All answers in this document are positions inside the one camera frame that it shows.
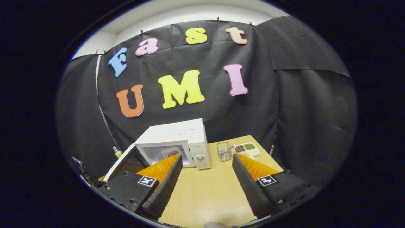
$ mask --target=wire basket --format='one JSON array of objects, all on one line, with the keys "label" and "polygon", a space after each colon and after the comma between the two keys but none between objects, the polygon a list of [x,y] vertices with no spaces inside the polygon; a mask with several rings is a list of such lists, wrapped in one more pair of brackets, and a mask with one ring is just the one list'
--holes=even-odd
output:
[{"label": "wire basket", "polygon": [[229,148],[230,145],[228,142],[220,142],[217,144],[218,154],[220,155],[221,161],[226,161],[232,158],[232,150]]}]

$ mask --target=table surface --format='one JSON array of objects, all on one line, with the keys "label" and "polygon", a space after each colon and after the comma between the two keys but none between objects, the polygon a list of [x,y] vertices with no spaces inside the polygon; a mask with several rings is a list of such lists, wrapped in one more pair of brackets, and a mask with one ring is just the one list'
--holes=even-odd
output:
[{"label": "table surface", "polygon": [[[226,140],[230,145],[254,143],[260,154],[254,159],[279,172],[283,169],[251,136]],[[211,169],[183,168],[159,221],[187,228],[203,228],[207,222],[228,226],[257,219],[232,168],[232,159],[221,161],[217,143],[208,144]]]}]

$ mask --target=plate inside microwave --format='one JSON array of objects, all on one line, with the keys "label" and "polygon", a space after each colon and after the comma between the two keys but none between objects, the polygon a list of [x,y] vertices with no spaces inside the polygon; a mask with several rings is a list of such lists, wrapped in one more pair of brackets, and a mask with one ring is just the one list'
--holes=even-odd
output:
[{"label": "plate inside microwave", "polygon": [[180,153],[181,153],[180,148],[178,146],[173,146],[173,147],[162,150],[160,152],[160,158],[163,160],[163,159],[166,159],[168,157],[171,157],[173,155],[180,154]]}]

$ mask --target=letter u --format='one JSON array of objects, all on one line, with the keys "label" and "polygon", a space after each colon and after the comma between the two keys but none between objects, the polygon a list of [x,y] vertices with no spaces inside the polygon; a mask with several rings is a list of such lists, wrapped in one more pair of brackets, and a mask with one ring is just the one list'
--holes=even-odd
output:
[{"label": "letter u", "polygon": [[141,89],[143,85],[138,84],[131,88],[131,91],[135,94],[135,101],[136,101],[136,108],[131,109],[128,104],[128,90],[121,90],[117,93],[116,97],[119,101],[119,107],[121,108],[121,112],[124,116],[132,118],[135,116],[139,116],[143,112],[143,100],[142,100],[142,93]]}]

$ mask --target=green food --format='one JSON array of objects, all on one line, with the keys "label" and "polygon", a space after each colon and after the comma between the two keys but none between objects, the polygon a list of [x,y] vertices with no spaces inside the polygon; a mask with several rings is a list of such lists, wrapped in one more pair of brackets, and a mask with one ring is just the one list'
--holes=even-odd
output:
[{"label": "green food", "polygon": [[255,149],[255,146],[253,144],[245,144],[245,148],[247,150]]}]

